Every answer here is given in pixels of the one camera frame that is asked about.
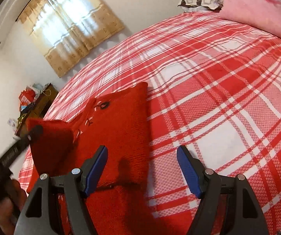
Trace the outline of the left hand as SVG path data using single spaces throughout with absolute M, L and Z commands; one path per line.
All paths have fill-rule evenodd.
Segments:
M 18 195 L 18 209 L 22 210 L 27 200 L 26 192 L 20 187 L 19 181 L 13 179 L 12 184 Z M 12 201 L 6 197 L 0 202 L 0 228 L 4 234 L 13 235 L 15 230 L 14 224 L 14 205 Z

